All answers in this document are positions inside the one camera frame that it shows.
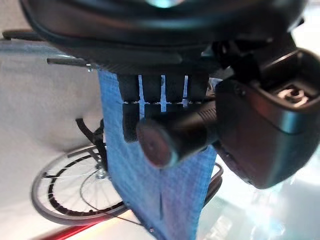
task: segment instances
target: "black plastic housing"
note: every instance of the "black plastic housing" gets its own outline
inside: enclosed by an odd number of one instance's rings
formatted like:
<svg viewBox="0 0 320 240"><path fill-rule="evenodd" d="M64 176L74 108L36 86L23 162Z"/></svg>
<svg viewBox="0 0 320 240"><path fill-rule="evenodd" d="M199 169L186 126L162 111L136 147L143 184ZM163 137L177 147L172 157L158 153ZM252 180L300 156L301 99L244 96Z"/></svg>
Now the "black plastic housing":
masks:
<svg viewBox="0 0 320 240"><path fill-rule="evenodd" d="M303 49L295 54L296 72L273 88L232 78L216 86L220 143L215 147L228 167L259 189L293 175L319 144L320 61ZM288 86L303 89L309 102L295 107L279 98L277 93Z"/></svg>

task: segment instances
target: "bicycle tire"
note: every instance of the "bicycle tire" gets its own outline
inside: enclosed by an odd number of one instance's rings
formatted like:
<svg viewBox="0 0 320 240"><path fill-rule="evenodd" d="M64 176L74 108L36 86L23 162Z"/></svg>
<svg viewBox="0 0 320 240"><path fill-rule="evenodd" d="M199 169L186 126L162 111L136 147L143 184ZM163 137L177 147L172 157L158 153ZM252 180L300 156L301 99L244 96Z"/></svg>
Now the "bicycle tire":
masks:
<svg viewBox="0 0 320 240"><path fill-rule="evenodd" d="M95 146L89 146L89 147L84 147L75 151L72 151L68 154L64 154L63 156L69 156L74 153L78 153L80 151L86 151L86 150L92 150L96 148ZM49 164L47 164L35 177L33 183L32 183L32 188L31 188L31 202L33 207L36 209L36 211L42 215L44 218L46 218L49 221L52 221L57 224L62 224L62 225L71 225L71 226L83 226L83 225L91 225L91 224L96 224L100 223L102 221L106 221L109 219L112 219L114 217L117 217L120 214L123 214L128 210L127 206L121 202L117 207L114 209L111 209L107 212L102 212L99 214L95 215L88 215L88 216L70 216L70 215L63 215L63 214L58 214L55 212L52 212L49 210L47 207L44 206L43 203L38 198L38 189L40 187L41 179L44 178L44 174L53 167L60 159L61 157L56 158L55 160L51 161Z"/></svg>

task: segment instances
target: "black cable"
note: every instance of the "black cable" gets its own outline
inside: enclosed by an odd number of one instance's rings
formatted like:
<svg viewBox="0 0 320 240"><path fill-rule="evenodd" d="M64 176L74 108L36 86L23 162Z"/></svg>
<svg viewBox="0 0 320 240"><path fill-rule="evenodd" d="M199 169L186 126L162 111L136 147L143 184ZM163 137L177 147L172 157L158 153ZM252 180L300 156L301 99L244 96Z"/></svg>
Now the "black cable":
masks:
<svg viewBox="0 0 320 240"><path fill-rule="evenodd" d="M87 182L87 180L88 180L92 175L94 175L97 171L98 171L98 170L94 171L92 174L90 174L89 176L87 176L86 179L85 179L85 180L83 181L83 183L81 184L81 187L80 187L80 197L81 197L82 201L84 201L88 206L90 206L90 207L93 208L94 210L96 210L96 211L98 211L98 212L100 212L100 213L103 213L103 214L105 214L105 215L107 215L107 216L109 216L109 217L121 219L121 220L127 221L127 222L129 222L129 223L136 224L136 225L138 225L138 226L142 226L142 224L137 223L137 222L135 222L135 221L131 221L131 220L125 219L125 218L123 218L123 217L119 217L119 216L115 216L115 215L110 214L110 213L107 213L107 212L103 212L103 211L97 209L96 207L92 206L90 203L88 203L88 202L85 200L85 198L84 198L84 196L83 196L83 194L82 194L82 189L83 189L85 183Z"/></svg>

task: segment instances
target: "blue cloth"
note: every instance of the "blue cloth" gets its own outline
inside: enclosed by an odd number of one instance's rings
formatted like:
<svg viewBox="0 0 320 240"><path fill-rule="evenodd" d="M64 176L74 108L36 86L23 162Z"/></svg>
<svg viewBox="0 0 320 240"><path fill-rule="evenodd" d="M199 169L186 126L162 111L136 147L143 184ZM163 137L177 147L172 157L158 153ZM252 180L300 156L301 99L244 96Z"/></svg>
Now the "blue cloth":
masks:
<svg viewBox="0 0 320 240"><path fill-rule="evenodd" d="M216 153L212 147L177 167L157 169L150 165L137 142L126 143L123 111L115 74L100 71L102 108L106 133L108 170L123 201L143 226L159 240L194 240L207 194ZM140 79L140 117L144 101ZM161 106L166 106L162 86Z"/></svg>

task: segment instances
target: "bicycle wheel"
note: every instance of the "bicycle wheel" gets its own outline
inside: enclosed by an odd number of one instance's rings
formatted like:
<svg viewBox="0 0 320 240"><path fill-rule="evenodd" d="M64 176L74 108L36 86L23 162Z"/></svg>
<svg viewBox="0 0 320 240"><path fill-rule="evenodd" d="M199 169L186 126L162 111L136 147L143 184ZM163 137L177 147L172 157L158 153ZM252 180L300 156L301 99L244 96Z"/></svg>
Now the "bicycle wheel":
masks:
<svg viewBox="0 0 320 240"><path fill-rule="evenodd" d="M49 163L33 181L34 208L52 222L76 226L99 223L127 211L99 161L93 145Z"/></svg>

